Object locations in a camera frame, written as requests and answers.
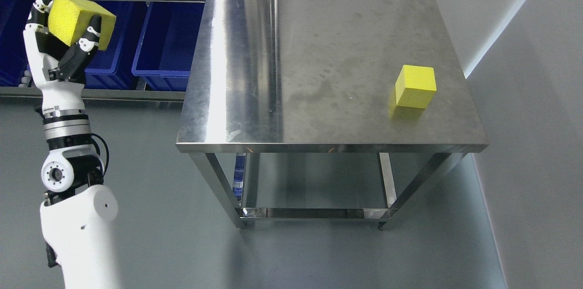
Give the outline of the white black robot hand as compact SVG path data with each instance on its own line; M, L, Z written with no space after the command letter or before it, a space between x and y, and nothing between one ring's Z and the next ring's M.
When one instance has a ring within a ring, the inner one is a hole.
M41 90L41 115L75 115L85 112L82 90L85 69L98 51L102 18L93 15L80 40L67 46L50 34L48 17L53 0L31 5L23 38L35 86Z

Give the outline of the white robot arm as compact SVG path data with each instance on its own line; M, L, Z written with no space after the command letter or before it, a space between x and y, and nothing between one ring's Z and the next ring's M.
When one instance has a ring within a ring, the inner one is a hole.
M121 289L113 225L118 202L104 185L108 157L83 109L41 112L49 153L40 178L46 264L62 272L66 289Z

